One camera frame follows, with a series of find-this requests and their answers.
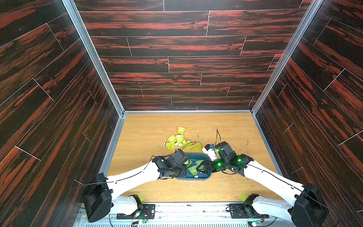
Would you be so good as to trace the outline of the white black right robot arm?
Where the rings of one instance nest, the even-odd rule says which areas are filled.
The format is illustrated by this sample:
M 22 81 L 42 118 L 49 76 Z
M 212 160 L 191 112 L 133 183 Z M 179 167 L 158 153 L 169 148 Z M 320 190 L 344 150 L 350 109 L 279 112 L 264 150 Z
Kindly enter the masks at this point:
M 318 187 L 284 178 L 247 155 L 223 157 L 197 165 L 197 171 L 203 174 L 226 169 L 260 183 L 281 197 L 274 200 L 258 194 L 248 196 L 242 212 L 250 218 L 269 215 L 290 221 L 297 227 L 320 227 L 329 213 Z

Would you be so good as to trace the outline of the yellow shuttlecock one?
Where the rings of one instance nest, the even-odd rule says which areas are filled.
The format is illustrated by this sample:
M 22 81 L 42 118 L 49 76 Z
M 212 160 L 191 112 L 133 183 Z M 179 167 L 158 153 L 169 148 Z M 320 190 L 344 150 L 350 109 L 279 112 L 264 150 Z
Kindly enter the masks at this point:
M 196 166 L 199 166 L 202 162 L 203 162 L 203 160 L 196 160 L 196 161 L 195 161 L 195 165 L 196 165 Z

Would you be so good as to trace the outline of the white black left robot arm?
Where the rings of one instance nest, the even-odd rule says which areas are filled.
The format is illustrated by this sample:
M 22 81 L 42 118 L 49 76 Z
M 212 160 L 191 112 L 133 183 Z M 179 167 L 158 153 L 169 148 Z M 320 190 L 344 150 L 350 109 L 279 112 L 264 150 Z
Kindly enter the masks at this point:
M 186 177 L 187 165 L 190 160 L 184 153 L 175 153 L 167 156 L 152 156 L 151 160 L 136 169 L 123 174 L 105 177 L 98 174 L 94 183 L 85 185 L 82 202 L 85 205 L 89 223 L 101 220 L 111 211 L 131 215 L 141 211 L 141 200 L 133 194 L 122 197 L 123 193 L 144 183 Z

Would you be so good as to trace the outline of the yellow shuttlecock seven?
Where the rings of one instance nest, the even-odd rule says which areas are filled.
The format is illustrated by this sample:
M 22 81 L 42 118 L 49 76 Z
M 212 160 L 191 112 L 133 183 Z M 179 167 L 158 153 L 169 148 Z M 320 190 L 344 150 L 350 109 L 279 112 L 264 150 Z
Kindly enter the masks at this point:
M 168 142 L 170 143 L 176 143 L 177 142 L 177 138 L 175 135 L 171 135 L 168 139 L 167 139 Z

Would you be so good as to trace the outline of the yellow shuttlecock two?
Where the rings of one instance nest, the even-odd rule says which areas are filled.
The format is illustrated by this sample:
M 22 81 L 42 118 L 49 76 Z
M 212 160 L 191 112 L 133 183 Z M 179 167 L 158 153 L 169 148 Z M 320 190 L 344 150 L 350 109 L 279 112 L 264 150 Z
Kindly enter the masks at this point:
M 191 160 L 188 160 L 188 161 L 185 162 L 186 167 L 189 167 L 191 164 L 192 164 Z

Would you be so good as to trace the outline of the yellow shuttlecock four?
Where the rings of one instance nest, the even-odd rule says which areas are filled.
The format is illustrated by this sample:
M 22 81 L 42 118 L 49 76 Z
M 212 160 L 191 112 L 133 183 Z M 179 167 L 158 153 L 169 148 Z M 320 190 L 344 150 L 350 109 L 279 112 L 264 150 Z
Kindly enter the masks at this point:
M 194 178 L 198 178 L 198 171 L 197 171 L 197 166 L 191 166 L 188 168 L 188 171 L 192 174 L 192 176 Z

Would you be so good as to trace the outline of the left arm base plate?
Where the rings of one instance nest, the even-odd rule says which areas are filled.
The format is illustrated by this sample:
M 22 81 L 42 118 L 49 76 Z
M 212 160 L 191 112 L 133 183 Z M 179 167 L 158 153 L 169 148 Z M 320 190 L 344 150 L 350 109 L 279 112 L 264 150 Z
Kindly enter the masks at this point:
M 143 204 L 141 210 L 136 210 L 131 215 L 125 215 L 118 213 L 116 219 L 118 220 L 132 220 L 132 219 L 154 219 L 156 212 L 156 205 L 155 204 Z

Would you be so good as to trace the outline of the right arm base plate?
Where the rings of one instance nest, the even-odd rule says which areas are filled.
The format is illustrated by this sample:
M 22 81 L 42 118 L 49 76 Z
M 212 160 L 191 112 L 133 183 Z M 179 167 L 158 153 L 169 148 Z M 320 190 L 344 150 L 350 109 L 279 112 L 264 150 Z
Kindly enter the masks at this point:
M 237 218 L 269 218 L 269 215 L 258 214 L 251 204 L 247 203 L 231 203 L 226 207 L 226 211 L 230 213 L 232 219 Z

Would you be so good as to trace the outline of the yellow shuttlecock six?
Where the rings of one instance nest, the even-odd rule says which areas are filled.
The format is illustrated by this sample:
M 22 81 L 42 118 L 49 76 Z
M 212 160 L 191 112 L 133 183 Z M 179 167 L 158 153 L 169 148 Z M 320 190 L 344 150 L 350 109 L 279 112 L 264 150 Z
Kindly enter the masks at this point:
M 201 141 L 192 142 L 189 146 L 189 150 L 194 152 L 201 152 L 202 151 Z

